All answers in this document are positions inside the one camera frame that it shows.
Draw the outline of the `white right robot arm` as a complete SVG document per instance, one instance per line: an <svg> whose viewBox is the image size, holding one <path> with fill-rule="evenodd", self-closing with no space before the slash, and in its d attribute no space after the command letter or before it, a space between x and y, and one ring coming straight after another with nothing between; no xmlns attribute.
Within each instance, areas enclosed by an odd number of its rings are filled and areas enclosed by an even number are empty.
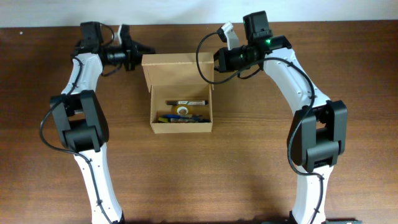
<svg viewBox="0 0 398 224"><path fill-rule="evenodd" d="M214 55L215 70L241 72L255 65L277 85L292 110L287 137L287 159L297 175L297 193L290 223L326 223L324 211L328 180L345 151L348 110L311 81L284 35L274 35L265 11L244 16L246 45L240 45L232 23L215 34L226 43Z"/></svg>

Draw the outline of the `brown cardboard box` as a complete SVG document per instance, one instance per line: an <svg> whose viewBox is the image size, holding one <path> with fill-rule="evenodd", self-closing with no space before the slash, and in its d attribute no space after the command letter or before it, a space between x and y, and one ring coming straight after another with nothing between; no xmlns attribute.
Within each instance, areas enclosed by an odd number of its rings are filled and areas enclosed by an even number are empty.
<svg viewBox="0 0 398 224"><path fill-rule="evenodd" d="M210 133L213 127L213 54L151 54L141 63L150 93L150 126L154 133ZM191 114L210 123L159 123L164 114L174 114L168 100L206 100L207 105L190 106Z"/></svg>

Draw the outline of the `black capped whiteboard marker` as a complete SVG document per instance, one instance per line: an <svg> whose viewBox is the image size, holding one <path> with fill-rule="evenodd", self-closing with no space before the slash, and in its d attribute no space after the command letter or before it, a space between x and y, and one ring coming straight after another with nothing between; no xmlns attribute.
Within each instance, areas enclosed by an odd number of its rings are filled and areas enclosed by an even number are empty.
<svg viewBox="0 0 398 224"><path fill-rule="evenodd" d="M171 106L177 106L177 105L195 106L195 105L207 105L208 101L206 101L206 100L168 100L168 101L166 101L166 104L171 105Z"/></svg>

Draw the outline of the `blue ballpoint pen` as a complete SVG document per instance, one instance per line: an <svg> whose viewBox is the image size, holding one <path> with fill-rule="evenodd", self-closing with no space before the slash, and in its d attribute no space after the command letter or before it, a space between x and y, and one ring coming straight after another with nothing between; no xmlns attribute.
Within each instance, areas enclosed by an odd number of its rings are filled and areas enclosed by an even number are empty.
<svg viewBox="0 0 398 224"><path fill-rule="evenodd" d="M200 120L202 119L202 116L195 115L195 114L186 114L186 115L180 115L180 114L164 114L162 115L162 118L167 118L167 119L194 119L194 120Z"/></svg>

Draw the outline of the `yellow highlighter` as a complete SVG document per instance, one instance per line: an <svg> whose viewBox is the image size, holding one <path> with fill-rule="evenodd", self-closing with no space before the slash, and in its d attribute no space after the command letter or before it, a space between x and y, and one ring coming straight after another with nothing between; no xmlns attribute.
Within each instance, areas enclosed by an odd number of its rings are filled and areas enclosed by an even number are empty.
<svg viewBox="0 0 398 224"><path fill-rule="evenodd" d="M158 122L159 123L169 123L169 119L168 118L159 117L158 118Z"/></svg>

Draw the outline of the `yellow tape roll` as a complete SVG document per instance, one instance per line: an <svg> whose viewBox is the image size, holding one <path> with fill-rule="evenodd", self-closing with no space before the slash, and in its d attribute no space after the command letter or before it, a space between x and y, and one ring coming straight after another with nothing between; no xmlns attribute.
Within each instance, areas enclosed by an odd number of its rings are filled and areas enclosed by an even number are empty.
<svg viewBox="0 0 398 224"><path fill-rule="evenodd" d="M189 105L175 105L172 107L172 111L177 115L188 115L192 113L192 109Z"/></svg>

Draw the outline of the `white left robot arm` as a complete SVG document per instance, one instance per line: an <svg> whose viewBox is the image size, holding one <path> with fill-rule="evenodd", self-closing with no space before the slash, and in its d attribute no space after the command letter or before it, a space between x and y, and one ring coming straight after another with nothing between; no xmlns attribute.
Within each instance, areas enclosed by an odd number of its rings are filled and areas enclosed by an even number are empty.
<svg viewBox="0 0 398 224"><path fill-rule="evenodd" d="M111 32L105 42L100 22L82 22L82 39L71 54L73 64L68 84L60 95L50 99L45 115L55 121L62 147L77 162L91 207L92 223L124 223L124 213L114 193L108 163L108 123L96 96L99 77L104 67L134 70L145 54L154 54L152 47L134 41L129 26L122 24Z"/></svg>

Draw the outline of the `blue capped whiteboard marker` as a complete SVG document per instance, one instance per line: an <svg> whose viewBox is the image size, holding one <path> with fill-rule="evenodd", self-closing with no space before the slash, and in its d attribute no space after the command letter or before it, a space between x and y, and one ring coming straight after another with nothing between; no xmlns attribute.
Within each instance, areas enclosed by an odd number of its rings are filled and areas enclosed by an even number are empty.
<svg viewBox="0 0 398 224"><path fill-rule="evenodd" d="M209 119L170 118L169 123L210 123Z"/></svg>

